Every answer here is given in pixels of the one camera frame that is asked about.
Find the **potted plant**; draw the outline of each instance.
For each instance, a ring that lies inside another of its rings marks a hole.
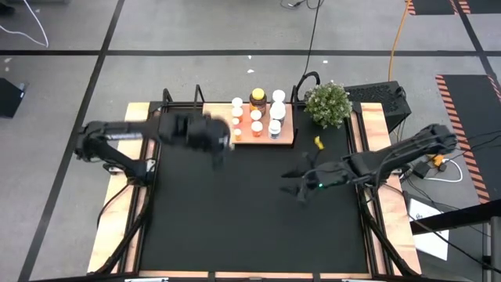
[[[344,118],[350,117],[352,103],[348,100],[349,95],[343,85],[337,85],[334,81],[317,85],[305,93],[305,111],[324,129],[329,125],[340,128]]]

